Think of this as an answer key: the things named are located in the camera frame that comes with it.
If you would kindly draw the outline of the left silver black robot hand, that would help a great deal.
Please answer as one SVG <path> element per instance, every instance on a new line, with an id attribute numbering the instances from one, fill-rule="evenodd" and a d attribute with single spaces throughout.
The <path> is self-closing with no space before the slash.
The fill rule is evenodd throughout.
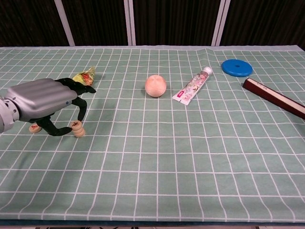
<path id="1" fill-rule="evenodd" d="M 0 132 L 12 129 L 16 121 L 37 124 L 51 136 L 77 131 L 87 111 L 87 102 L 79 97 L 83 93 L 94 94 L 96 90 L 71 78 L 38 79 L 9 87 L 0 99 Z M 79 107 L 76 124 L 57 128 L 51 116 L 71 104 Z"/>

